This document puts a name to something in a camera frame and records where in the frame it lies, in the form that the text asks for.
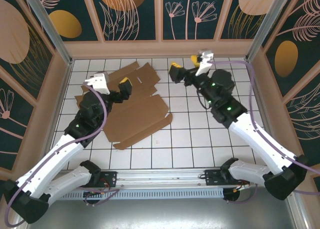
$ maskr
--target flattened cardboard box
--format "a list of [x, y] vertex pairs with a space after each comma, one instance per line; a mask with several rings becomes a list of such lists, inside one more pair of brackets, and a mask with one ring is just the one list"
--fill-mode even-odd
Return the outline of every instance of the flattened cardboard box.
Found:
[[[155, 84], [160, 81], [156, 71], [149, 63], [139, 68], [134, 62], [117, 70], [109, 76], [109, 90], [119, 91], [119, 82], [127, 77], [132, 83], [132, 94], [123, 103], [114, 103], [107, 115], [103, 131], [116, 149], [124, 150], [172, 122], [173, 115], [157, 92]], [[88, 89], [82, 86], [83, 92]], [[79, 106], [82, 95], [76, 96]]]

